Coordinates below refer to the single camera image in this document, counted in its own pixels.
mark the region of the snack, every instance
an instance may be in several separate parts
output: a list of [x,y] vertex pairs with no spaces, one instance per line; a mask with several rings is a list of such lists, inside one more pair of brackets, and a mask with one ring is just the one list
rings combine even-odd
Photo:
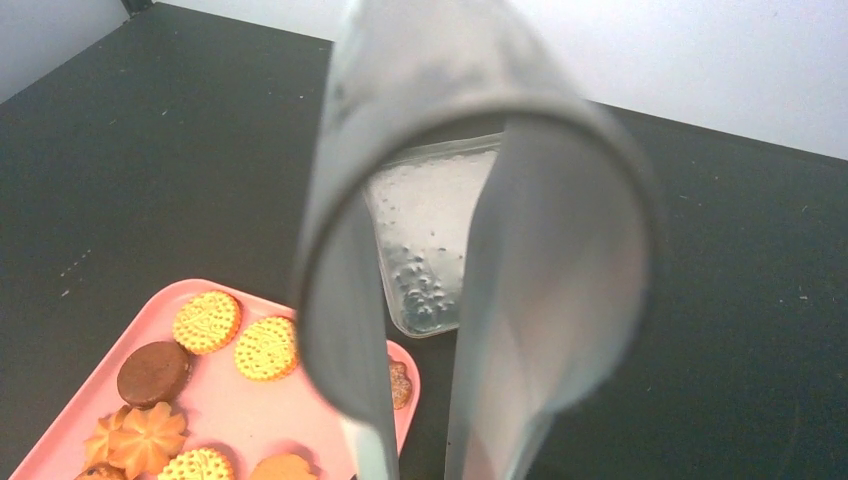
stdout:
[[268,317],[247,327],[236,343],[236,367],[250,380],[267,382],[285,377],[298,363],[294,323]]
[[412,381],[406,376],[406,365],[389,357],[389,379],[392,383],[392,406],[400,410],[412,398]]
[[309,462],[293,453],[270,456],[256,465],[248,480],[317,480]]
[[214,448],[198,448],[179,454],[159,474],[159,480],[233,480],[233,466]]
[[74,480],[127,480],[127,477],[120,469],[104,462],[88,467]]
[[174,320],[174,339],[189,352],[202,355],[220,350],[235,337],[241,310],[232,296],[219,291],[196,295]]
[[176,342],[153,342],[133,352],[118,372],[118,394],[137,408],[173,400],[188,378],[188,354]]
[[123,468],[127,480],[142,472],[158,475],[185,444],[186,428],[181,413],[171,415],[171,406],[159,402],[150,410],[134,408],[121,429],[112,434],[109,463]]
[[114,432],[121,428],[124,418],[126,418],[128,413],[130,413],[130,407],[124,405],[112,415],[97,420],[97,427],[94,428],[94,434],[83,442],[85,445],[85,465],[83,468],[88,468],[107,460],[110,452],[109,441]]

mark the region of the black tabletop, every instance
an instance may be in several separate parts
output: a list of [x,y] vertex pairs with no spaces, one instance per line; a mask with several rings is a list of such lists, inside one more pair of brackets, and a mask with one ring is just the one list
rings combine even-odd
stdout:
[[[0,105],[0,478],[159,289],[292,300],[330,47],[157,4]],[[848,162],[612,112],[662,184],[666,274],[531,477],[848,477]],[[402,477],[440,478],[455,335],[389,336],[423,382]]]

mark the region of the scratch mark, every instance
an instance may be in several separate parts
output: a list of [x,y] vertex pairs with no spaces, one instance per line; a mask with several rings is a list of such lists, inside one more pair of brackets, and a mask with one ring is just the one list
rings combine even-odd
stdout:
[[795,399],[795,421],[792,423],[792,434],[789,436],[789,444],[783,450],[780,456],[780,467],[777,469],[777,475],[774,478],[780,479],[789,466],[792,460],[792,455],[795,453],[795,444],[798,443],[798,432],[801,430],[801,402]]

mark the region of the white wall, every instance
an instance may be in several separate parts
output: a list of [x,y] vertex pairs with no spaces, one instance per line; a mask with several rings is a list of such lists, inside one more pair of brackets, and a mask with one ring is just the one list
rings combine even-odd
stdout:
[[[347,0],[165,1],[334,39]],[[848,2],[512,1],[592,100],[848,159]]]
[[127,18],[119,0],[0,0],[0,102]]

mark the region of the transparent container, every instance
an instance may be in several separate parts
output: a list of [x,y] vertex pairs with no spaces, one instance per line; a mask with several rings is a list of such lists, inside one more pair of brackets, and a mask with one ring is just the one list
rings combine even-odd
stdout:
[[389,313],[409,337],[459,326],[471,217],[501,134],[402,151],[365,189]]

